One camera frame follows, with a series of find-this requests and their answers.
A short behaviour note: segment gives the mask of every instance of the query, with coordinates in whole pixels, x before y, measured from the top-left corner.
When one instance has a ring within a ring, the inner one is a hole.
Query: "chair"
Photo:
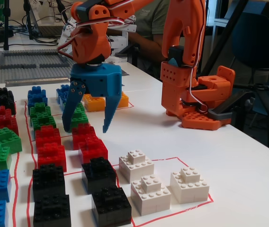
[[[264,15],[242,13],[233,29],[234,59],[251,68],[249,83],[254,84],[256,70],[269,71],[269,20]]]

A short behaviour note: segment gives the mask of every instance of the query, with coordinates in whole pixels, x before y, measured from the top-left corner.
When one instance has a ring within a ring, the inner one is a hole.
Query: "desk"
[[[212,53],[214,45],[216,44],[218,27],[226,27],[228,21],[229,19],[225,19],[225,18],[215,18],[214,29],[212,32],[211,46],[210,46],[210,54]]]
[[[122,89],[129,96],[133,108],[117,110],[110,128],[102,133],[104,112],[87,113],[96,134],[108,148],[109,161],[114,165],[118,157],[124,156],[131,149],[141,149],[151,159],[178,157],[190,166],[200,170],[210,184],[210,194],[214,202],[181,212],[172,217],[163,218],[147,227],[195,226],[195,227],[267,227],[269,226],[269,149],[231,125],[217,131],[191,130],[180,127],[180,121],[168,117],[161,106],[161,82],[127,62],[117,63],[130,74],[122,78]],[[46,89],[52,114],[62,114],[55,100],[55,90],[60,84],[42,85]],[[23,151],[12,156],[10,174],[12,179],[11,202],[9,209],[9,227],[16,218],[17,227],[32,227],[34,203],[28,197],[28,186],[34,168],[33,157],[37,160],[35,142],[32,142],[32,128],[29,135],[26,128],[25,101],[31,87],[11,87],[17,104],[17,121],[22,139]],[[62,143],[66,148],[67,173],[65,176],[66,194],[70,195],[72,226],[93,227],[91,214],[91,196],[86,195],[81,182],[81,166],[78,151],[71,150],[70,134],[63,131],[61,116],[55,116],[60,129]],[[170,172],[178,171],[180,163],[155,161],[155,171],[166,185],[169,185]],[[120,176],[120,185],[127,196],[130,185]],[[15,187],[18,179],[18,191]],[[13,204],[16,212],[13,215]],[[174,204],[175,210],[181,205]],[[175,210],[163,211],[162,215],[171,215]],[[136,226],[157,217],[148,215],[139,217],[133,207]]]

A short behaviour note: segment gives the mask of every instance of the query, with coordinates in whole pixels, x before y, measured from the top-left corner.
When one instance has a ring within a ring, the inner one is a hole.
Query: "robotic arm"
[[[109,128],[122,94],[122,71],[119,66],[102,63],[111,54],[108,27],[127,24],[126,19],[153,0],[88,0],[71,8],[77,24],[71,39],[58,47],[58,53],[73,59],[71,86],[62,120],[70,131],[73,112],[86,89],[94,97],[105,97],[103,132]],[[72,56],[61,51],[72,44]]]

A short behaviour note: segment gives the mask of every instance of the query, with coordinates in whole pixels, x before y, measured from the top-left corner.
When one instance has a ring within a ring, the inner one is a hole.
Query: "orange robotic arm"
[[[72,58],[78,64],[100,64],[111,54],[106,36],[110,25],[123,24],[124,20],[153,0],[88,0],[73,4],[72,17],[78,22],[68,43],[72,43]]]

